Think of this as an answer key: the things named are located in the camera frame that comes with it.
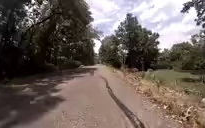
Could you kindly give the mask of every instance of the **asphalt road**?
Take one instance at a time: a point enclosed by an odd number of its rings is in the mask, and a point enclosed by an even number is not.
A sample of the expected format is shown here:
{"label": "asphalt road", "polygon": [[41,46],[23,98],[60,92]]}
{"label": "asphalt road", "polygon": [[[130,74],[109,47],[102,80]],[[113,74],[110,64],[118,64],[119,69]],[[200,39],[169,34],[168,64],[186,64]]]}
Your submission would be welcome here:
{"label": "asphalt road", "polygon": [[0,128],[180,128],[102,65],[19,85],[0,94]]}

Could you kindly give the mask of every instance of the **green grass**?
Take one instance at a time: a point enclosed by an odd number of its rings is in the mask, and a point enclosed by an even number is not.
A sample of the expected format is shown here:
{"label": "green grass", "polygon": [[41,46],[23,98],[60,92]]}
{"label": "green grass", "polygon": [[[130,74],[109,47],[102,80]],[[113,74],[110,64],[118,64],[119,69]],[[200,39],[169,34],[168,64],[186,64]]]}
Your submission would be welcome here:
{"label": "green grass", "polygon": [[147,72],[145,79],[159,80],[162,83],[161,86],[167,86],[179,91],[190,90],[195,94],[205,96],[205,83],[200,81],[199,75],[193,75],[190,72],[157,70],[151,73]]}

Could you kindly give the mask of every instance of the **crack in road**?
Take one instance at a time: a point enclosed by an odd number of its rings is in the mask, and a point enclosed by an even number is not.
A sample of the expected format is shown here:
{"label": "crack in road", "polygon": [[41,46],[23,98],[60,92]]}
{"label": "crack in road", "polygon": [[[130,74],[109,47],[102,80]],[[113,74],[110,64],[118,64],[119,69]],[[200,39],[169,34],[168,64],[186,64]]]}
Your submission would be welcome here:
{"label": "crack in road", "polygon": [[130,120],[134,128],[145,128],[145,125],[139,120],[139,118],[131,111],[127,106],[125,106],[114,94],[113,90],[109,86],[109,83],[106,78],[100,76],[106,83],[106,88],[111,96],[111,98],[115,101],[115,103],[119,106],[119,108],[124,112],[127,118]]}

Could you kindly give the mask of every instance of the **roadside vegetation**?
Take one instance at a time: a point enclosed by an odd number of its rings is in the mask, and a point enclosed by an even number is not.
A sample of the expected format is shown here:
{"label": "roadside vegetation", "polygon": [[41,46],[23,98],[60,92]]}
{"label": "roadside vegetation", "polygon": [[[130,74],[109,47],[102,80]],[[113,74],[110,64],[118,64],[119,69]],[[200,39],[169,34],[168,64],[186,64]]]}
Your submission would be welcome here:
{"label": "roadside vegetation", "polygon": [[139,24],[129,13],[115,33],[102,40],[100,61],[120,69],[124,79],[172,114],[185,127],[205,127],[205,1],[186,2],[182,13],[197,12],[203,29],[185,42],[161,50],[159,34]]}
{"label": "roadside vegetation", "polygon": [[94,64],[84,0],[0,0],[0,80]]}

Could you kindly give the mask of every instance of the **sky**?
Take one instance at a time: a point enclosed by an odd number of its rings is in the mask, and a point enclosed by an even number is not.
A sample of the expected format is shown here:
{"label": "sky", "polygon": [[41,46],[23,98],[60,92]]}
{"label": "sky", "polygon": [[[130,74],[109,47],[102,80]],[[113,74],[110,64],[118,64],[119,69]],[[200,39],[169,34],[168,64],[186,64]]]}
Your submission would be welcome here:
{"label": "sky", "polygon": [[[103,35],[114,33],[127,13],[133,13],[139,23],[160,34],[159,48],[171,48],[175,43],[187,41],[191,35],[199,32],[196,26],[195,10],[188,14],[180,11],[187,0],[86,0],[90,6],[93,26],[103,32]],[[95,40],[95,52],[101,45]]]}

